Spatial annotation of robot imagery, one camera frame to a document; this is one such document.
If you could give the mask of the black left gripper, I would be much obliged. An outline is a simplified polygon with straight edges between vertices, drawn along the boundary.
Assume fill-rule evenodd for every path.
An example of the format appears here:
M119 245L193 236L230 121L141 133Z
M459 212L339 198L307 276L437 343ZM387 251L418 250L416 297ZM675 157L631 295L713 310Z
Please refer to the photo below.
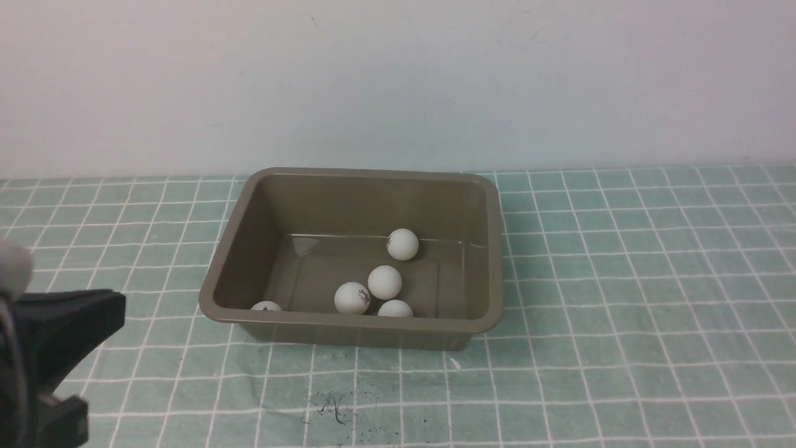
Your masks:
M110 289L2 294L3 447L80 447L90 436L86 399L56 389L122 329L127 298Z

